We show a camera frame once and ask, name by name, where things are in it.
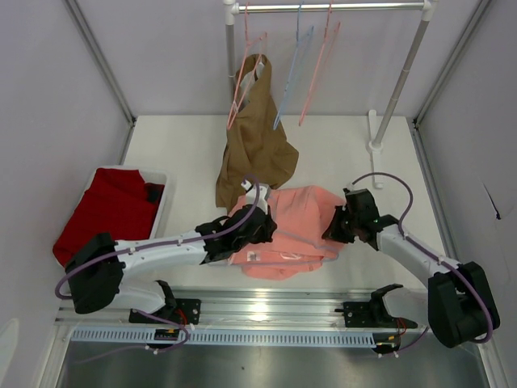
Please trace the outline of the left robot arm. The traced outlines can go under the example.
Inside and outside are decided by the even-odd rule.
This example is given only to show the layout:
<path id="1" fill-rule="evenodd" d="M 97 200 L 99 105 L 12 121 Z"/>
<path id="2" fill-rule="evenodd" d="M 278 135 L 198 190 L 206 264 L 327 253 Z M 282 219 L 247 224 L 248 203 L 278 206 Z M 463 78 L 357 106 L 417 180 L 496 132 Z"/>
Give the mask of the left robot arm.
<path id="1" fill-rule="evenodd" d="M 95 235 L 66 264 L 54 293 L 70 300 L 77 314 L 91 314 L 116 302 L 143 310 L 157 323 L 175 313 L 165 285 L 132 285 L 141 274 L 175 265 L 200 266 L 229 259 L 250 244 L 270 243 L 277 229 L 269 211 L 245 205 L 233 216 L 223 216 L 175 238 L 141 241 L 114 240 L 109 233 Z"/>

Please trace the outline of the pink pleated skirt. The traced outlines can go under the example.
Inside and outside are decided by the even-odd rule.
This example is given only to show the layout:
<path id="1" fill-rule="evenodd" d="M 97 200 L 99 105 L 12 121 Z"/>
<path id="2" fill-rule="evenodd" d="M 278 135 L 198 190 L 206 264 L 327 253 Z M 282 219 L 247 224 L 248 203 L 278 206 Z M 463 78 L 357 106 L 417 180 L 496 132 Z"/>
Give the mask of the pink pleated skirt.
<path id="1" fill-rule="evenodd" d="M 317 271 L 334 261 L 345 247 L 322 237 L 335 208 L 345 204 L 341 196 L 306 186 L 273 190 L 267 199 L 277 229 L 272 241 L 249 244 L 232 254 L 229 263 L 248 277 L 287 280 L 298 273 Z"/>

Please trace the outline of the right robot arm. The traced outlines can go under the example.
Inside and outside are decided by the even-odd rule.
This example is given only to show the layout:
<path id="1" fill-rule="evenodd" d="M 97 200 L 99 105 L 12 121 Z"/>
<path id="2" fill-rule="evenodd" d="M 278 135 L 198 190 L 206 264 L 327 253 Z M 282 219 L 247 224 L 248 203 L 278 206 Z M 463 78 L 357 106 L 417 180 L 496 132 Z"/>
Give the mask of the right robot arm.
<path id="1" fill-rule="evenodd" d="M 322 237 L 339 243 L 360 240 L 397 261 L 425 286 L 410 291 L 392 284 L 372 292 L 370 319 L 382 327 L 396 318 L 425 325 L 447 348 L 489 342 L 500 318 L 483 268 L 440 255 L 406 232 L 401 220 L 380 215 L 369 190 L 346 189 L 344 194 L 344 205 L 335 207 Z"/>

